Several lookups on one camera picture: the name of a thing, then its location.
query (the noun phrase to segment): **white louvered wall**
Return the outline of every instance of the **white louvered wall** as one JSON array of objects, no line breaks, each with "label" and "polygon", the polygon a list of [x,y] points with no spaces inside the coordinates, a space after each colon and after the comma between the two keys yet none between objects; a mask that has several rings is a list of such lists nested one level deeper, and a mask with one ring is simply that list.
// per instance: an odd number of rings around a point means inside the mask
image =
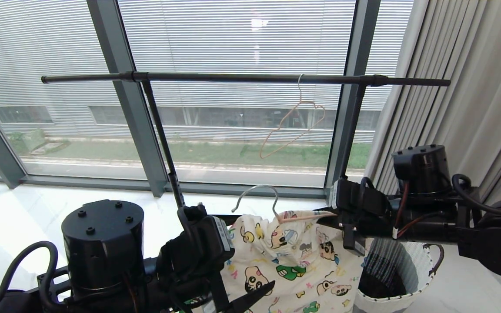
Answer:
[{"label": "white louvered wall", "polygon": [[[368,73],[392,75],[412,1],[382,1]],[[137,69],[200,73],[341,74],[354,1],[120,1]],[[260,20],[267,24],[260,28]],[[53,124],[4,123],[7,133],[129,137],[125,125],[96,125],[89,105],[119,105],[111,83],[43,85],[42,75],[107,73],[85,0],[0,0],[0,106],[44,105]],[[295,85],[154,83],[157,103],[185,107],[292,107]],[[380,110],[389,88],[370,88],[364,109]],[[304,98],[335,109],[340,88],[304,85]],[[209,139],[263,137],[238,127],[166,127]],[[299,133],[287,130],[280,140]],[[355,141],[372,141],[358,131]],[[329,142],[331,131],[304,140]]]}]

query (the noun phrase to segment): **building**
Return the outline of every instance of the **building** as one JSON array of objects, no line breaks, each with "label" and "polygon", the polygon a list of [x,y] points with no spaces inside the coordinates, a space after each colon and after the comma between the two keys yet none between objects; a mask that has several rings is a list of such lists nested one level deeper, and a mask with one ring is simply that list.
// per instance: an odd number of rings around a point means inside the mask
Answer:
[{"label": "building", "polygon": [[[412,0],[382,1],[368,73],[392,76]],[[354,1],[120,1],[138,70],[342,74]],[[43,85],[42,75],[107,73],[84,0],[0,2],[0,123],[7,133],[129,137],[112,83]],[[155,82],[169,137],[189,140],[330,142],[337,86]],[[391,87],[369,88],[356,142],[374,137]]]}]

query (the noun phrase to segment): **green lawn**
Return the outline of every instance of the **green lawn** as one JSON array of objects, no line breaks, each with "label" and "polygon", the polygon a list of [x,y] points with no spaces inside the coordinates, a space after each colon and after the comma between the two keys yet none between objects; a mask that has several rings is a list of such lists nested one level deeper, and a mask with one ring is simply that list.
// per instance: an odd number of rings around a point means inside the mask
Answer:
[{"label": "green lawn", "polygon": [[[243,143],[187,143],[169,144],[173,160],[207,164],[237,164],[253,166],[313,166],[325,168],[330,154],[330,145],[290,145],[266,159],[258,156],[260,144]],[[278,148],[267,145],[263,155]],[[370,144],[354,144],[348,168],[364,168],[368,159]],[[54,158],[87,158],[138,160],[134,143],[76,142],[66,148],[46,154]]]}]

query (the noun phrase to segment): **clothes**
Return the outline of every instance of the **clothes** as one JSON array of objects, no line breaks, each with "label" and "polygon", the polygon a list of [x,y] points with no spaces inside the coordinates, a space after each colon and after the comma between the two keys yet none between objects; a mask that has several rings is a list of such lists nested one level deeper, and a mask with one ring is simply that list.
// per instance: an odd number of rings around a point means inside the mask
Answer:
[{"label": "clothes", "polygon": [[[284,212],[286,217],[322,214]],[[363,258],[343,248],[342,233],[299,220],[279,224],[243,215],[229,230],[235,255],[221,277],[232,301],[276,281],[272,292],[251,308],[253,313],[350,312]]]}]

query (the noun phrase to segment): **white marble floor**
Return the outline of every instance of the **white marble floor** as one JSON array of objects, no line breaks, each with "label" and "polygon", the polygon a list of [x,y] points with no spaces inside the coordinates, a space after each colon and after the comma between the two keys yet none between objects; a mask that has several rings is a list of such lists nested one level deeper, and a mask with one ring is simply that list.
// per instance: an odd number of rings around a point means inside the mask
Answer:
[{"label": "white marble floor", "polygon": [[[110,199],[139,204],[144,209],[144,255],[156,256],[167,240],[181,233],[171,194],[153,198],[149,192],[90,190],[45,186],[20,186],[8,190],[0,184],[0,280],[9,263],[22,249],[39,240],[54,242],[60,252],[58,266],[66,265],[61,222],[84,203]],[[230,214],[235,196],[186,194],[189,205],[203,202],[210,214]],[[245,198],[237,213],[272,218],[272,200]],[[310,210],[324,206],[320,200],[280,200],[279,212]],[[461,258],[453,246],[431,286],[406,310],[407,313],[501,312],[501,285],[475,260]],[[45,272],[48,253],[42,249],[28,256],[16,272],[12,289],[34,287],[36,275]]]}]

